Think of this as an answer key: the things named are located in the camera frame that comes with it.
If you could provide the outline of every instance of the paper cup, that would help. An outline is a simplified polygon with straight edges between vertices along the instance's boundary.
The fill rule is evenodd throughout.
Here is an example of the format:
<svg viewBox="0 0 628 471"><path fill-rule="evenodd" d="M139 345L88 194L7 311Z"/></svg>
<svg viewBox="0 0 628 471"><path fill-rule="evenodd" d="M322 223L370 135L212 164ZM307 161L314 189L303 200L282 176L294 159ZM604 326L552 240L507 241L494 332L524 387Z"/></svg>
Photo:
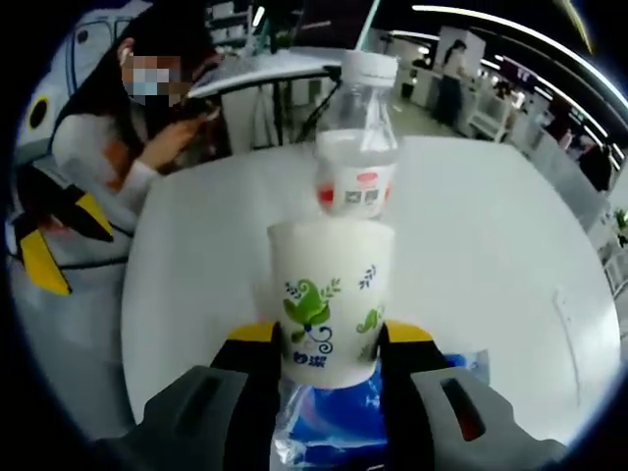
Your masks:
<svg viewBox="0 0 628 471"><path fill-rule="evenodd" d="M268 230L283 332L283 374L347 388L375 371L394 232L372 221L324 219Z"/></svg>

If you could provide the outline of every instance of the hand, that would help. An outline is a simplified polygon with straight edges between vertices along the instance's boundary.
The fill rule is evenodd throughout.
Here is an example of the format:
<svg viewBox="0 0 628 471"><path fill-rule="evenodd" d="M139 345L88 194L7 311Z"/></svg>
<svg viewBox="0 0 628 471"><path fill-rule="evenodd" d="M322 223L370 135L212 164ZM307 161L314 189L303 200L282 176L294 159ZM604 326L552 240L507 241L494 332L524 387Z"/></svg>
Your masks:
<svg viewBox="0 0 628 471"><path fill-rule="evenodd" d="M151 169L160 170L175 160L206 120L207 115L203 114L192 120L167 125L146 144L137 160Z"/></svg>

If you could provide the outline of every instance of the person standing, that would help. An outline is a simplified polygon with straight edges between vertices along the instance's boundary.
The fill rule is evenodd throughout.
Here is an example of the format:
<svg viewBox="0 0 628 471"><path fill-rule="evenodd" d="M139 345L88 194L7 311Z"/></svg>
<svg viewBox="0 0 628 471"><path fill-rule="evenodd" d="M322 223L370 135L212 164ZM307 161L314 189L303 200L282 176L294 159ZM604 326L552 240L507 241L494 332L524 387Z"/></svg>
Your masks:
<svg viewBox="0 0 628 471"><path fill-rule="evenodd" d="M462 86L460 79L464 72L464 51L467 45L460 39L445 52L443 78L439 86L439 98L434 109L434 119L442 125L454 128L462 108Z"/></svg>

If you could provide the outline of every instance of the ceiling light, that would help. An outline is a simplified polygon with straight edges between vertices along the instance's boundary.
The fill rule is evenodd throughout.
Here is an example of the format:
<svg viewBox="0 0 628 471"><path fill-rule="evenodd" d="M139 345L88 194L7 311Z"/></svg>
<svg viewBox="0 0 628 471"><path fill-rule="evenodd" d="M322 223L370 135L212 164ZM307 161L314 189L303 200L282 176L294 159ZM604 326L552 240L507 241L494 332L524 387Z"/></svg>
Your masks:
<svg viewBox="0 0 628 471"><path fill-rule="evenodd" d="M501 67L499 65L497 65L495 62L487 61L486 59L482 59L482 61L480 61L480 63L483 66L490 67L491 69L495 69L496 71L501 69Z"/></svg>
<svg viewBox="0 0 628 471"><path fill-rule="evenodd" d="M585 117L587 120L589 120L598 129L598 131L600 131L600 133L604 137L608 137L608 132L606 132L606 130L602 127L602 125L600 123L598 123L596 120L594 120L594 118L589 113L587 113L585 111L585 109L576 102L576 100L571 98L564 91L558 89L558 87L556 87L553 83L548 82L543 77L539 77L534 71L528 69L526 66L523 66L523 65L519 64L516 61L513 61L509 57L505 58L505 60L508 61L508 62L511 62L515 66L520 67L521 69L525 69L526 71L528 71L531 74L535 75L537 77L537 80L539 81L539 83L545 85L547 88L551 89L554 93L556 93L557 95L560 95L562 98L564 98L567 101L567 103L569 103L571 106L573 106L580 114L582 114L583 117Z"/></svg>
<svg viewBox="0 0 628 471"><path fill-rule="evenodd" d="M438 41L441 39L440 36L434 36L433 34L425 34L423 32L401 31L399 29L392 30L391 36L420 37L421 39L430 39L432 41Z"/></svg>
<svg viewBox="0 0 628 471"><path fill-rule="evenodd" d="M264 16L265 11L266 9L264 7L259 7L257 9L257 12L255 12L255 18L253 18L253 27L257 27L259 25L259 22L262 21L262 17Z"/></svg>
<svg viewBox="0 0 628 471"><path fill-rule="evenodd" d="M480 20L486 20L488 22L498 23L500 25L509 26L518 31L524 32L526 34L530 34L531 36L539 39L540 41L548 44L555 49L558 49L560 52L570 57L582 67L584 67L587 71L589 71L596 79L598 79L610 92L615 95L615 97L621 102L621 104L628 110L628 100L626 97L619 91L619 89L612 84L612 82L604 76L598 69L596 69L592 64L587 62L585 59L580 57L575 52L566 48L559 42L551 39L544 34L541 34L538 31L535 31L527 26L520 25L519 23L512 22L510 20L506 20L504 18L496 17L495 15L489 15L487 13L476 12L474 10L466 10L464 8L454 8L454 7L441 7L436 5L413 5L412 10L415 12L434 12L434 13L452 13L455 15L464 15L467 17L474 17Z"/></svg>
<svg viewBox="0 0 628 471"><path fill-rule="evenodd" d="M534 89L537 93L539 93L541 96L544 96L549 101L553 100L553 96L551 96L549 93L547 93L545 90L543 90L539 86L535 86Z"/></svg>
<svg viewBox="0 0 628 471"><path fill-rule="evenodd" d="M571 98L570 96L566 95L562 90L559 90L555 85L553 85L552 83L549 83L544 78L537 76L537 80L539 81L539 83L542 83L547 88L550 88L554 93L560 95L563 99L565 99L567 101L567 103L569 103L576 110L578 110L582 114L582 116L587 118L596 128L598 128L598 131L604 137L608 137L608 132L602 127L602 125L600 123L598 123L596 120L594 120L593 117L589 113L587 113L582 106L580 106L578 103L576 103L576 101L573 98Z"/></svg>

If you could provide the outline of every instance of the bottle cap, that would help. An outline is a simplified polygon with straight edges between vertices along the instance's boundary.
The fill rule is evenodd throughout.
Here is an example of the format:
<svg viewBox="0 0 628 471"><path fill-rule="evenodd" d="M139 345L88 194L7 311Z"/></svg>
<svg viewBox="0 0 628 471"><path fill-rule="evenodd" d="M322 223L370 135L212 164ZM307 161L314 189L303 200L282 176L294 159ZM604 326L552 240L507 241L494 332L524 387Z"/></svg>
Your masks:
<svg viewBox="0 0 628 471"><path fill-rule="evenodd" d="M392 87L398 63L396 57L374 52L346 51L342 61L342 81Z"/></svg>

